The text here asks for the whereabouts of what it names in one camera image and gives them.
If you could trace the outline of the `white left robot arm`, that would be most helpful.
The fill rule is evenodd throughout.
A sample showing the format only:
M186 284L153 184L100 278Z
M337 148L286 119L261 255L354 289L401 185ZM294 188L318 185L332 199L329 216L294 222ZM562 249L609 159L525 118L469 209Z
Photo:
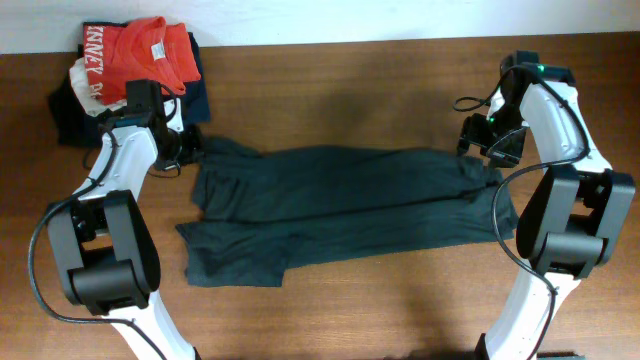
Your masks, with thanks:
M181 103L166 85L142 79L126 84L120 115L100 124L102 147L82 185L51 204L36 225L55 259L67 300L86 318L53 310L37 285L35 253L28 253L29 282L36 301L52 318L72 324L109 324L139 359L196 359L159 292L160 259L137 199L150 170L180 171L197 160L198 131L182 123Z

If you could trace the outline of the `dark green t-shirt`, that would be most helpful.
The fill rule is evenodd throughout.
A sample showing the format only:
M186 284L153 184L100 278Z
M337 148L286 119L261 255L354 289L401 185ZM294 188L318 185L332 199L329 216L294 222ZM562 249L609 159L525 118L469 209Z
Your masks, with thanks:
M294 268L511 236L501 173L425 148L313 146L261 153L213 137L180 224L199 287L278 287Z

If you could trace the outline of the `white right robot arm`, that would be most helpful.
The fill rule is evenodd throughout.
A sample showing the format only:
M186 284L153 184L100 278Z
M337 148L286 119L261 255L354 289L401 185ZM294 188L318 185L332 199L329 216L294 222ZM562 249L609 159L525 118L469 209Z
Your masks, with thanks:
M561 304L616 248L636 193L593 141L567 67L518 50L500 64L496 87L465 108L457 151L479 148L491 166L510 168L499 188L528 172L544 175L519 217L514 286L498 320L483 333L477 359L538 359Z

